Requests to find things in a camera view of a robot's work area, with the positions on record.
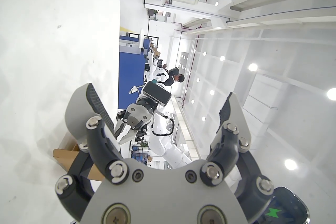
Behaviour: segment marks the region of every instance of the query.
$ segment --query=cardboard box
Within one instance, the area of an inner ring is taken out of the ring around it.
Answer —
[[[53,156],[68,172],[71,164],[75,160],[78,153],[79,153],[79,147],[76,144],[75,146],[73,146],[73,148],[71,148],[71,150],[55,149],[53,151]],[[100,173],[97,166],[93,165],[88,178],[90,180],[102,181],[105,177],[102,173]]]

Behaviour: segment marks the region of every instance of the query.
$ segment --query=round ceiling light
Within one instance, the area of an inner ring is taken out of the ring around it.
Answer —
[[[255,72],[256,70],[258,70],[258,65],[256,65],[255,63],[250,64],[249,70]]]
[[[297,164],[295,161],[293,161],[292,159],[287,159],[285,160],[285,166],[288,170],[294,170],[297,169]]]
[[[336,101],[336,88],[329,89],[327,92],[327,97],[332,101]]]

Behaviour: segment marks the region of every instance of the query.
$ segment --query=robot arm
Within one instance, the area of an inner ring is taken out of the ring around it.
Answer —
[[[163,171],[121,157],[118,144],[104,132],[113,128],[108,128],[110,118],[92,89],[92,85],[86,85],[75,92],[77,97],[82,94],[82,106],[73,110],[69,103],[66,110],[69,131],[77,133],[76,139],[86,138],[84,150],[88,152],[81,149],[68,173],[55,185],[62,205],[81,224],[129,224],[131,220],[149,224],[250,224],[267,207],[274,187],[261,174],[250,152],[241,152],[239,122],[231,122],[234,94],[221,111],[223,123],[207,160]],[[93,163],[106,178],[94,194],[86,179]],[[224,181],[235,164],[243,178],[236,195]],[[144,195],[146,202],[134,198]]]

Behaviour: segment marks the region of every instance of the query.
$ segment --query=white ceiling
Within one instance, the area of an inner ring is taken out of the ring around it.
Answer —
[[[329,6],[336,6],[336,0],[289,0],[244,11],[242,18]],[[336,87],[336,26],[308,23],[222,30],[200,35],[194,46],[181,105],[201,156],[209,153],[219,110],[233,91],[243,107],[252,134],[251,152],[263,174],[275,186],[298,194],[312,223],[333,222],[336,101],[326,92]],[[251,63],[258,65],[257,72],[248,70]],[[286,159],[293,159],[298,168],[286,169]]]

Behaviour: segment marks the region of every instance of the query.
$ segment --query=blue wall panel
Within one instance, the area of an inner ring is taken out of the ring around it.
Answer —
[[[133,86],[143,85],[145,62],[144,55],[119,52],[118,109],[125,110],[137,100],[138,93],[128,92]]]

